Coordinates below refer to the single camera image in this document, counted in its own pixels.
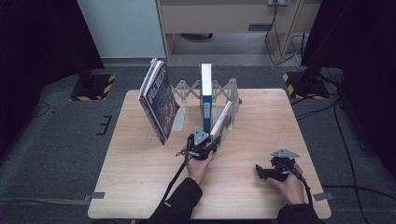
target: wooden table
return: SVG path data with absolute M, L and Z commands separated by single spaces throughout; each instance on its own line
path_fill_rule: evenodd
M 243 103 L 201 184 L 204 196 L 191 218 L 276 218 L 285 200 L 277 189 L 259 179 L 255 164 L 271 168 L 271 153 L 286 148 L 301 155 L 296 161 L 312 194 L 323 191 L 287 94 L 281 89 L 240 89 Z M 194 127 L 201 127 L 199 100 L 190 95 L 184 128 L 171 132 L 163 146 L 137 101 L 138 91 L 128 91 L 95 192 L 92 218 L 148 218 L 174 177 L 182 157 L 176 157 Z M 218 99 L 217 104 L 224 104 Z M 188 175 L 185 169 L 174 188 Z M 315 202 L 320 218 L 328 218 L 327 201 Z

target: electrical outlet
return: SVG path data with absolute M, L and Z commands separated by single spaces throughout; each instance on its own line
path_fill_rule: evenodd
M 290 5 L 290 0 L 268 0 L 268 5 L 274 6 L 275 2 L 278 6 L 288 6 Z

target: person's left hand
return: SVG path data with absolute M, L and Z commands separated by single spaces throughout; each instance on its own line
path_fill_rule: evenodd
M 213 161 L 213 151 L 209 153 L 207 159 L 204 161 L 198 161 L 195 158 L 189 159 L 187 161 L 186 167 L 189 172 L 189 177 L 193 179 L 198 185 L 204 179 L 206 175 L 207 166 Z

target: person's hand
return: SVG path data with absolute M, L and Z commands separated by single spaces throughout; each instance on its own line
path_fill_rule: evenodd
M 207 159 L 204 161 L 198 161 L 195 158 L 189 159 L 186 164 L 189 177 L 193 179 L 198 185 L 204 179 L 206 175 L 207 166 L 213 161 L 213 151 L 210 151 Z
M 301 174 L 303 173 L 303 170 L 297 163 L 294 163 L 294 168 Z M 288 200 L 289 204 L 305 203 L 304 186 L 296 175 L 289 174 L 284 182 L 279 182 L 273 178 L 267 178 L 267 182 L 276 187 L 280 194 Z

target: yellow and black hazard tape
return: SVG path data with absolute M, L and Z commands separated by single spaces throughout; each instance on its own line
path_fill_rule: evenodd
M 115 78 L 116 78 L 116 76 L 113 76 L 113 75 L 108 76 L 108 81 L 107 81 L 105 88 L 103 89 L 102 94 L 94 95 L 94 96 L 80 95 L 80 96 L 71 98 L 71 100 L 72 101 L 104 100 L 104 99 L 106 99 L 108 92 L 110 91 Z
M 289 95 L 292 99 L 326 99 L 328 95 L 321 95 L 321 94 L 297 94 L 294 91 L 293 86 L 291 85 L 291 81 L 289 79 L 288 74 L 283 74 L 283 80 L 285 81 L 286 87 L 288 88 Z

